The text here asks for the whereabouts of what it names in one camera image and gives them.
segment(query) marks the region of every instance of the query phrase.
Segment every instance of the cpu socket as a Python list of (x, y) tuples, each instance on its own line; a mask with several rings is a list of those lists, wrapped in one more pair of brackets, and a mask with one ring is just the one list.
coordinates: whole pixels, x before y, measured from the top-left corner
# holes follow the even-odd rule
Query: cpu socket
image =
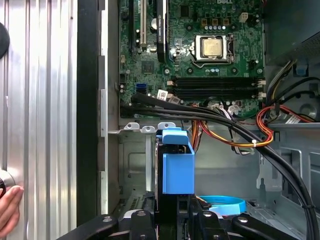
[(189, 48), (198, 68), (204, 65), (231, 64), (235, 61), (232, 34), (197, 35)]

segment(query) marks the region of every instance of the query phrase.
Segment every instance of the blue ring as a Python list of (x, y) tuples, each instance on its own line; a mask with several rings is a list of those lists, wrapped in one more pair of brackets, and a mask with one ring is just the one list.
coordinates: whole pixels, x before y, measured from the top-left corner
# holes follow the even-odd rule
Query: blue ring
[(233, 196), (200, 196), (211, 204), (210, 211), (222, 216), (239, 215), (247, 210), (246, 201)]

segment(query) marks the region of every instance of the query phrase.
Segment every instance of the blue plastic bracket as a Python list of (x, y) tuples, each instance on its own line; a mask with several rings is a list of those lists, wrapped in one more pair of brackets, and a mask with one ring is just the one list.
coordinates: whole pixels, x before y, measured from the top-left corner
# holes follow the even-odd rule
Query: blue plastic bracket
[(187, 132), (180, 127), (169, 127), (162, 131), (164, 145), (184, 145), (189, 153), (163, 154), (164, 194), (195, 193), (195, 152), (189, 142)]

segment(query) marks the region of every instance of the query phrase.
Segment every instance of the motherboard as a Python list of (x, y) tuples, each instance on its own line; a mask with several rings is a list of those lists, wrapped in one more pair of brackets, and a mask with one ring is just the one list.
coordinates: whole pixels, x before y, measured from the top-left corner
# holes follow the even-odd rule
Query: motherboard
[(223, 100), (254, 115), (262, 20), (260, 0), (120, 0), (120, 104), (138, 92), (184, 105)]

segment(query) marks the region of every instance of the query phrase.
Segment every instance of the hand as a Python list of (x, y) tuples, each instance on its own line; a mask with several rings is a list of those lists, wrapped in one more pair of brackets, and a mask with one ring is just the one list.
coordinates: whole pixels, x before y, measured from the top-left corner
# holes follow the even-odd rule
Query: hand
[(18, 224), (19, 203), (24, 194), (20, 186), (11, 187), (0, 199), (0, 239), (7, 236)]

